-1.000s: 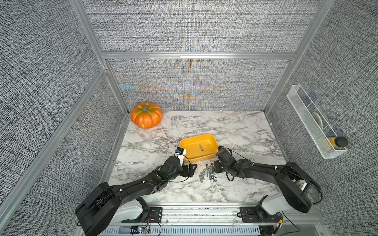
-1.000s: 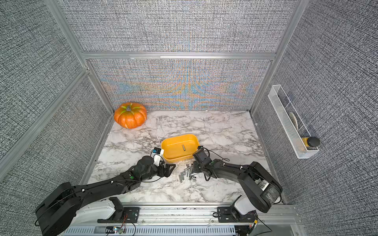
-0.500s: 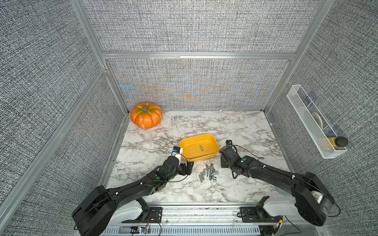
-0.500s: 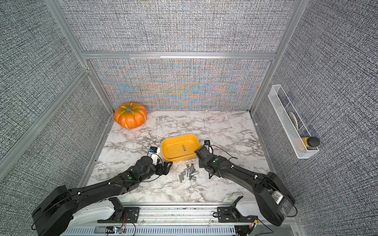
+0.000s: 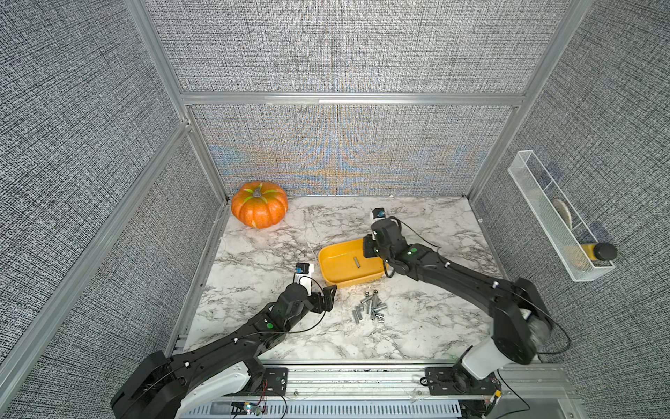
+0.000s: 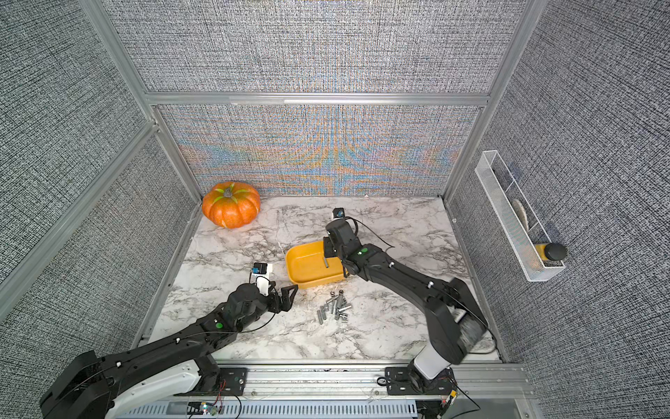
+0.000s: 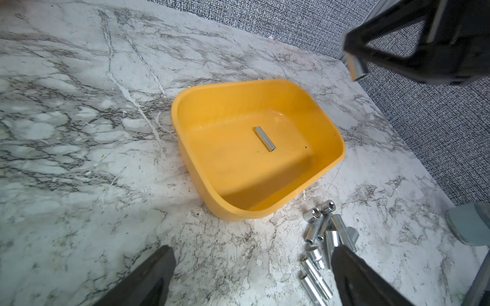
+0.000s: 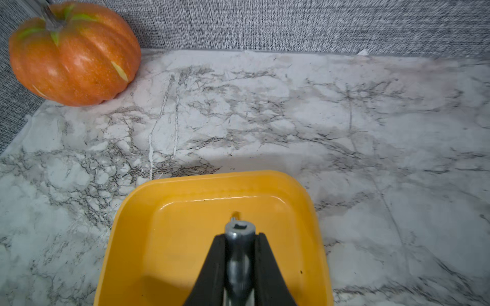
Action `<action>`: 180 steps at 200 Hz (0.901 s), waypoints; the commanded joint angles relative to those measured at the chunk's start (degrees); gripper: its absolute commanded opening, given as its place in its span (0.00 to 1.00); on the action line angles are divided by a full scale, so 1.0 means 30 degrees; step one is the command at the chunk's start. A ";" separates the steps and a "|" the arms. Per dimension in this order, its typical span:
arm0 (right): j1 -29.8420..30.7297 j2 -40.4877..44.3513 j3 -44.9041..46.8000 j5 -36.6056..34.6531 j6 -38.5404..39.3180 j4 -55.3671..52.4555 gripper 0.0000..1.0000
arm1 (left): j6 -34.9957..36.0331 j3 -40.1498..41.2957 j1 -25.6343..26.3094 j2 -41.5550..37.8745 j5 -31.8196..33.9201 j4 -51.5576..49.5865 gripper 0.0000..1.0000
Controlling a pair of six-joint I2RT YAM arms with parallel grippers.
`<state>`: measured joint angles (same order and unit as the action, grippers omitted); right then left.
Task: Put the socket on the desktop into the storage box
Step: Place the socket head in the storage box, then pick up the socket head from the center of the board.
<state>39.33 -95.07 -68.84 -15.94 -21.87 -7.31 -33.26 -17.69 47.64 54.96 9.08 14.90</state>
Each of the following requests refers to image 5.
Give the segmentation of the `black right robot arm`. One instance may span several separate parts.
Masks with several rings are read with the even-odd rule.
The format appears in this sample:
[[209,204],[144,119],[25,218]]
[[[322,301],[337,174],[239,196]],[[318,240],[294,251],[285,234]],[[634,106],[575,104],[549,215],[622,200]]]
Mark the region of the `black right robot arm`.
[[499,279],[443,258],[423,244],[408,244],[398,218],[378,218],[364,238],[364,255],[393,272],[437,286],[480,308],[492,319],[489,338],[468,349],[454,366],[454,381],[472,384],[511,363],[529,365],[558,323],[528,279]]

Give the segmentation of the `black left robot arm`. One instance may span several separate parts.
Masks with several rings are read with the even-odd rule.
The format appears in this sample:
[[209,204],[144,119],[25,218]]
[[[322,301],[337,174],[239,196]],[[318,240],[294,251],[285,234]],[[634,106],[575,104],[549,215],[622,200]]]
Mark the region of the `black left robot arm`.
[[277,347],[308,313],[333,310],[337,286],[315,293],[291,283],[277,300],[267,304],[236,331],[199,349],[165,356],[150,354],[112,398],[117,418],[178,418],[217,397],[230,384],[229,393],[255,392],[262,386],[265,367],[259,356]]

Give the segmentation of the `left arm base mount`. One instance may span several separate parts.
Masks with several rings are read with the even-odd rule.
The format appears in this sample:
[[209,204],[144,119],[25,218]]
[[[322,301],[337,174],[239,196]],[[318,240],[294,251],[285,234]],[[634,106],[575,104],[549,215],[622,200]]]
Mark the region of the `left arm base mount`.
[[276,366],[265,366],[260,361],[244,363],[251,366],[251,378],[234,396],[260,396],[264,391],[271,396],[284,396],[289,378],[289,369]]

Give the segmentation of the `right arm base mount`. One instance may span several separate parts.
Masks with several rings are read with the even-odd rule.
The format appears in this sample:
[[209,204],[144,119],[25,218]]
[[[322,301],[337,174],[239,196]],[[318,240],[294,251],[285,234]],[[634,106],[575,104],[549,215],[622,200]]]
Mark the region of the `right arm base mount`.
[[466,402],[492,403],[501,396],[502,384],[494,372],[477,379],[460,364],[446,367],[427,367],[420,385],[431,396],[450,396]]

